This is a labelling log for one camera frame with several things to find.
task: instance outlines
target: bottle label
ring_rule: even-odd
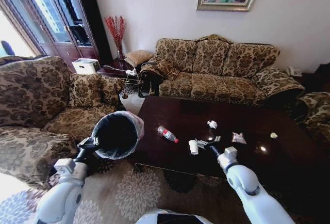
[[[168,131],[167,129],[165,129],[165,130],[163,131],[163,136],[164,136],[165,138],[168,139],[168,138],[171,136],[171,132]]]

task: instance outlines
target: throw pillow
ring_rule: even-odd
[[[101,106],[100,78],[98,74],[72,74],[70,84],[71,107]]]
[[[137,51],[129,52],[125,56],[126,56],[125,61],[135,68],[139,64],[142,64],[145,61],[149,60],[154,55],[145,50],[137,50]]]
[[[180,71],[173,64],[165,59],[161,59],[157,64],[157,69],[165,78],[173,81],[177,78]]]

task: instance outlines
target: plastic bottle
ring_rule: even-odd
[[[175,135],[171,131],[165,129],[163,126],[159,126],[157,131],[160,135],[164,136],[167,140],[173,141],[175,143],[179,142],[179,140],[175,137]]]

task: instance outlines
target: wall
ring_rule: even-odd
[[[249,12],[196,11],[197,0],[97,0],[101,15],[122,15],[124,49],[155,50],[159,38],[197,39],[218,34],[236,42],[281,49],[276,66],[313,72],[330,62],[329,0],[255,0]],[[113,56],[116,47],[108,32]]]

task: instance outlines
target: floral sofa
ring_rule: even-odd
[[[49,188],[56,160],[74,156],[99,119],[121,107],[123,82],[73,74],[55,56],[2,57],[0,65],[0,172]]]
[[[141,69],[150,94],[264,105],[295,99],[304,87],[272,67],[279,50],[267,44],[231,43],[217,35],[196,41],[160,39]]]
[[[292,116],[330,157],[330,93],[312,92],[299,98]]]

